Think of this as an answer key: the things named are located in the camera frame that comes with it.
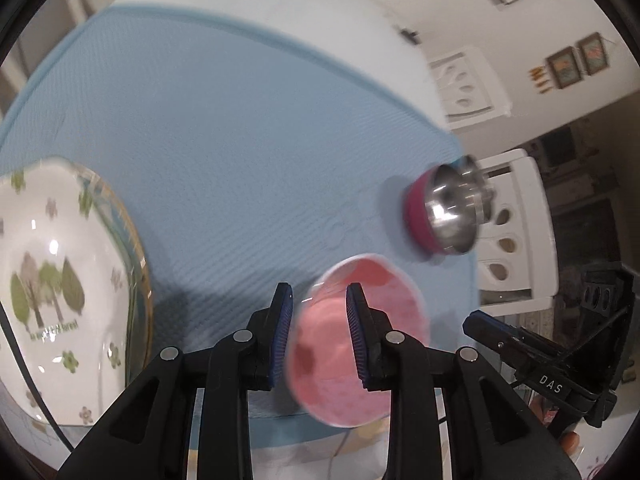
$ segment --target wall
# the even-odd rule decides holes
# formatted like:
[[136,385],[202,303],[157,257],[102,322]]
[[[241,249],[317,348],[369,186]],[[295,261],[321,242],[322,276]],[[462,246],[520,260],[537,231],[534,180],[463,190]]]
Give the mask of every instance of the wall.
[[[513,101],[512,116],[456,130],[479,157],[508,150],[640,89],[640,69],[593,0],[376,0],[420,32],[429,58],[478,46]],[[538,94],[529,69],[593,32],[608,40],[611,68],[563,90]]]
[[640,92],[589,116],[599,148],[611,160],[629,226],[633,264],[640,268]]

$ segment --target blue silicone mat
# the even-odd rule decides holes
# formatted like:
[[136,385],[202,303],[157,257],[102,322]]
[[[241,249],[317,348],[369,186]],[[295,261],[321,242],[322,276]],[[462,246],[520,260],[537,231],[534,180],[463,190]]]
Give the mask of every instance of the blue silicone mat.
[[[111,7],[49,54],[0,124],[0,174],[48,155],[97,171],[127,207],[152,271],[155,351],[212,346],[278,282],[299,302],[370,252],[420,287],[432,346],[466,342],[475,256],[426,258],[401,213],[406,187],[459,143],[309,48],[194,11]],[[252,417],[300,414],[285,388],[250,400]]]

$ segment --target black clamp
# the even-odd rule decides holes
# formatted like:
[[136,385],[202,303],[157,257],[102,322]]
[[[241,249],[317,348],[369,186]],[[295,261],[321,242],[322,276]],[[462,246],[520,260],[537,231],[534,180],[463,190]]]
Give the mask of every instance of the black clamp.
[[288,283],[246,330],[213,348],[163,349],[82,439],[58,480],[186,478],[196,390],[204,388],[198,478],[251,480],[248,390],[271,390],[281,371],[293,311]]
[[391,390],[385,480],[442,478],[434,388],[442,390],[454,480],[579,479],[551,434],[474,349],[426,348],[369,308],[360,284],[347,289],[358,375],[369,391]]
[[622,373],[640,322],[638,275],[621,263],[582,272],[578,340],[563,348],[525,328],[514,328],[479,310],[463,331],[514,368],[526,384],[557,407],[549,431],[559,437],[581,418],[600,428],[616,404]]

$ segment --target white plate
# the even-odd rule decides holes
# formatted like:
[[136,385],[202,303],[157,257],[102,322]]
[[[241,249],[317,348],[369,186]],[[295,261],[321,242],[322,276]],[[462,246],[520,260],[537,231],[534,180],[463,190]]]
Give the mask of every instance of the white plate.
[[[0,301],[59,425],[91,425],[126,384],[130,262],[77,168],[47,159],[0,179]],[[29,415],[4,334],[0,378]]]
[[94,207],[111,232],[129,269],[129,323],[125,354],[126,383],[129,384],[146,366],[151,357],[153,301],[149,267],[135,225],[124,204],[111,187],[96,173],[80,164],[55,157],[60,164],[72,167],[85,189],[94,197]]

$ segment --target green flower print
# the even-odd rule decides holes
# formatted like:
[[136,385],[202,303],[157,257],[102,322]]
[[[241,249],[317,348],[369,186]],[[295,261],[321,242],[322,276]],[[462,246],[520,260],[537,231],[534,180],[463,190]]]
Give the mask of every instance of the green flower print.
[[80,411],[80,413],[78,413],[78,415],[80,416],[80,418],[82,419],[82,423],[87,426],[91,423],[93,423],[93,419],[91,417],[91,410],[89,408],[87,408],[86,406],[82,407],[82,410]]
[[80,204],[80,214],[84,215],[85,218],[89,218],[89,211],[91,211],[91,206],[94,204],[94,197],[91,196],[88,189],[80,193],[78,203]]
[[26,189],[27,183],[24,181],[24,170],[14,171],[11,174],[11,187],[15,189],[17,194]]
[[73,374],[76,373],[76,368],[78,368],[79,365],[78,360],[75,358],[74,353],[71,351],[62,352],[62,364]]
[[[38,390],[38,393],[40,394],[40,396],[42,396],[42,392],[40,390]],[[37,408],[38,403],[36,402],[35,397],[33,397],[33,394],[29,390],[27,390],[26,395],[27,395],[27,400],[29,401],[29,404],[31,405],[31,407]]]
[[111,361],[111,368],[114,370],[116,367],[120,366],[120,358],[118,357],[118,347],[113,343],[109,344],[109,349],[107,350],[107,355],[109,357],[109,361]]

